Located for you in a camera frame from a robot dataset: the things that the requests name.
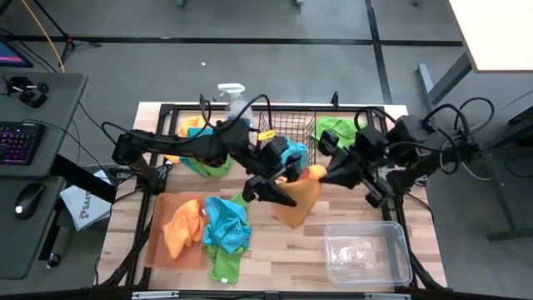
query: white paper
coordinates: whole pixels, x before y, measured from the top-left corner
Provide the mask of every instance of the white paper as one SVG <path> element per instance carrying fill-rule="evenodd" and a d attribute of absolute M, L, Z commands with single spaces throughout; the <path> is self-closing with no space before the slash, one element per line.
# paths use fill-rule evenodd
<path fill-rule="evenodd" d="M 104 171 L 94 173 L 94 176 L 102 178 L 110 183 Z M 94 223 L 109 217 L 111 203 L 92 195 L 79 187 L 69 187 L 60 193 L 65 206 L 72 216 L 76 231 L 83 230 Z"/>

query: blue cloth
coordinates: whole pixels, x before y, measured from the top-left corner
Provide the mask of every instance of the blue cloth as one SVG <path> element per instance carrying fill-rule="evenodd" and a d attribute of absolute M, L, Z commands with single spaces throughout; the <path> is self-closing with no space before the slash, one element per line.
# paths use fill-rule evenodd
<path fill-rule="evenodd" d="M 300 170 L 305 169 L 307 166 L 307 146 L 302 143 L 293 142 L 288 137 L 286 138 L 286 143 L 289 145 L 289 148 L 281 154 L 281 162 L 285 163 L 286 159 L 292 154 L 300 154 Z"/>
<path fill-rule="evenodd" d="M 195 134 L 197 134 L 200 129 L 202 129 L 201 127 L 190 127 L 188 130 L 187 130 L 187 137 L 194 137 Z M 200 133 L 199 137 L 203 136 L 203 135 L 212 135 L 213 134 L 213 129 L 212 128 L 206 128 L 202 133 Z M 189 157 L 180 157 L 180 161 L 188 166 L 192 171 L 202 175 L 203 177 L 205 177 L 206 175 L 202 172 L 200 172 L 198 169 L 196 169 L 196 167 L 194 165 L 192 165 L 191 163 L 191 159 L 193 158 L 189 158 Z"/>
<path fill-rule="evenodd" d="M 252 228 L 247 225 L 247 213 L 237 203 L 208 197 L 206 199 L 209 223 L 203 230 L 203 243 L 219 246 L 229 254 L 239 247 L 250 247 Z"/>

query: green cloth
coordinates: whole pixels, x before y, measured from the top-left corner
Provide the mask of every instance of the green cloth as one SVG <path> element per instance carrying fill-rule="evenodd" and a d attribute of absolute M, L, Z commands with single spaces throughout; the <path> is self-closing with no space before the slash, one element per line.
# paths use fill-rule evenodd
<path fill-rule="evenodd" d="M 324 130 L 332 130 L 339 137 L 338 147 L 348 147 L 356 141 L 356 125 L 353 120 L 343 117 L 320 117 L 316 122 L 315 139 L 320 140 Z"/>
<path fill-rule="evenodd" d="M 190 127 L 187 129 L 187 137 L 195 137 L 201 130 L 202 128 L 200 127 Z M 204 135 L 212 135 L 212 129 L 206 128 L 200 133 L 199 137 Z M 202 175 L 205 178 L 221 178 L 222 176 L 226 175 L 227 171 L 229 171 L 229 169 L 233 166 L 233 158 L 231 158 L 229 155 L 227 156 L 226 163 L 224 163 L 221 167 L 209 167 L 198 162 L 196 159 L 189 157 L 181 157 L 181 160 L 184 165 L 188 166 L 192 171 Z"/>
<path fill-rule="evenodd" d="M 248 214 L 249 202 L 242 197 L 242 192 L 233 196 L 229 201 L 244 208 Z M 221 283 L 236 283 L 239 280 L 241 269 L 241 257 L 247 250 L 246 247 L 239 247 L 233 254 L 229 254 L 221 247 L 204 245 L 207 256 L 213 261 L 213 269 L 209 272 L 209 277 Z"/>

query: orange cloth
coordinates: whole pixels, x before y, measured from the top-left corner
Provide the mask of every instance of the orange cloth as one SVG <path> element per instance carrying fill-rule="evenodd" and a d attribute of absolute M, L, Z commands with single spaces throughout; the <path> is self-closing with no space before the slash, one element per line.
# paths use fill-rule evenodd
<path fill-rule="evenodd" d="M 200 216 L 200 203 L 194 199 L 181 205 L 172 220 L 163 226 L 163 237 L 168 254 L 173 260 L 180 255 L 183 247 L 202 240 L 204 221 Z"/>
<path fill-rule="evenodd" d="M 290 228 L 300 227 L 311 212 L 321 194 L 318 179 L 326 176 L 327 171 L 321 165 L 308 167 L 295 182 L 286 182 L 285 178 L 277 181 L 279 187 L 296 201 L 296 207 L 273 203 L 272 210 L 277 217 Z"/>

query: yellow label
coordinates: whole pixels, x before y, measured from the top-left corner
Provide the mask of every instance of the yellow label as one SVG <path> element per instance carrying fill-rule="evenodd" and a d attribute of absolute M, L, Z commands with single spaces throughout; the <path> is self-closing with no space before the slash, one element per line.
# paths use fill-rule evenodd
<path fill-rule="evenodd" d="M 275 136 L 276 136 L 276 131 L 274 129 L 272 129 L 272 130 L 261 132 L 261 133 L 257 134 L 257 139 L 260 140 L 260 141 L 264 141 L 266 139 L 273 138 Z"/>

